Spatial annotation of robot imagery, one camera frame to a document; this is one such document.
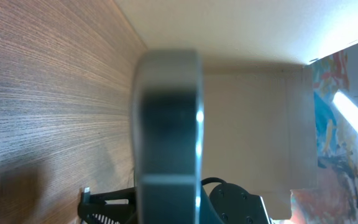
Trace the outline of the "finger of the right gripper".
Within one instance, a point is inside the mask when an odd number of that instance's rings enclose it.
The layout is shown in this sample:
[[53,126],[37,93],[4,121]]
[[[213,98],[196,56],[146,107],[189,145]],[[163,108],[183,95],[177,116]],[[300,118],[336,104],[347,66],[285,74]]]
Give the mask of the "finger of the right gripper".
[[106,202],[109,200],[128,200],[128,202],[135,202],[135,187],[113,192],[93,194],[90,195],[89,199],[90,202]]
[[130,204],[94,204],[81,203],[78,206],[78,216],[86,223],[120,223],[136,224],[137,212]]

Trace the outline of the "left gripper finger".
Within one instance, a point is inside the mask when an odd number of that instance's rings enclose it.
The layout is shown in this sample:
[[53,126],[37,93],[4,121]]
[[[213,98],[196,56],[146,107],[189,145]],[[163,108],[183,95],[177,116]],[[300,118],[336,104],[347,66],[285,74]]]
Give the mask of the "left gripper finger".
[[224,224],[221,214],[216,210],[220,197],[219,191],[213,189],[208,195],[201,186],[200,224]]

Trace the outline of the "teal screen smartphone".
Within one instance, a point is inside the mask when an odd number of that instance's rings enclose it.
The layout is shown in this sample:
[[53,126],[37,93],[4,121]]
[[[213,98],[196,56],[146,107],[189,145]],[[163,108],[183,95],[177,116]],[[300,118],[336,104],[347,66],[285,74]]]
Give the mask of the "teal screen smartphone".
[[150,50],[136,66],[131,103],[140,223],[198,223],[203,73],[195,50]]

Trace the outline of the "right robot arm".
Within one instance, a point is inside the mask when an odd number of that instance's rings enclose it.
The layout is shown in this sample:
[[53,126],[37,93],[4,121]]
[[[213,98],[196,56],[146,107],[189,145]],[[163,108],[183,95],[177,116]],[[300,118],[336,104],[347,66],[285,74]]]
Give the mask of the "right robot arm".
[[[200,223],[272,223],[263,198],[219,178],[207,178],[202,185],[215,182],[207,194],[201,192]],[[140,223],[135,188],[92,194],[87,187],[81,193],[78,216],[82,223]]]

